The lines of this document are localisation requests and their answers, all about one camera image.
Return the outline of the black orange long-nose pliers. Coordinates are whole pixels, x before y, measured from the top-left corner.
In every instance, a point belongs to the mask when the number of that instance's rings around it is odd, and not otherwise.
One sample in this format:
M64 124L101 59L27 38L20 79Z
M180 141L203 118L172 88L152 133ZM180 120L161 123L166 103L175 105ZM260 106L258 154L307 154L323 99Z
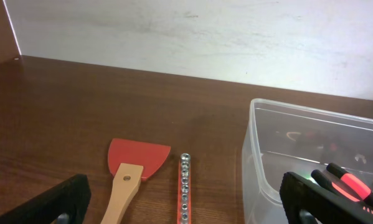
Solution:
M327 165L326 170L339 179L347 186L355 195L351 195L348 191L338 186L331 179L327 178L320 170L313 170L311 177L322 188L332 192L333 194L349 199L352 202L358 203L362 209L373 214L373 190L355 175L343 169L335 163Z

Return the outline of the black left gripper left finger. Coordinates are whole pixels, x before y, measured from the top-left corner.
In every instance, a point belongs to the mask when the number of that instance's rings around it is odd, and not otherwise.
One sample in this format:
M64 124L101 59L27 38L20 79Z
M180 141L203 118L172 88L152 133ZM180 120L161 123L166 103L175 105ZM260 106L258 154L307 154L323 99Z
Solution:
M91 199L85 174L76 174L0 215L0 223L82 223Z

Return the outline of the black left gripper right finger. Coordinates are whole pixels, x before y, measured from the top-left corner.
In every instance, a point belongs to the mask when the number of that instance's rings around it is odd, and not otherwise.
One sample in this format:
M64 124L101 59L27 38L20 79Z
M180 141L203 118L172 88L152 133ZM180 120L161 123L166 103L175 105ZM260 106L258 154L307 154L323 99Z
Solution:
M284 173L280 198L289 223L373 224L373 212L294 172Z

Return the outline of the red socket rail with sockets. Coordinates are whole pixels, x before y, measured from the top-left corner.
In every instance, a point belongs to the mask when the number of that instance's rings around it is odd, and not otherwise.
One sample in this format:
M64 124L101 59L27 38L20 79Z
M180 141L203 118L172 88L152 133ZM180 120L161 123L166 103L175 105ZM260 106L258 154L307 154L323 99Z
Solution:
M191 223L191 156L182 153L178 171L177 224Z

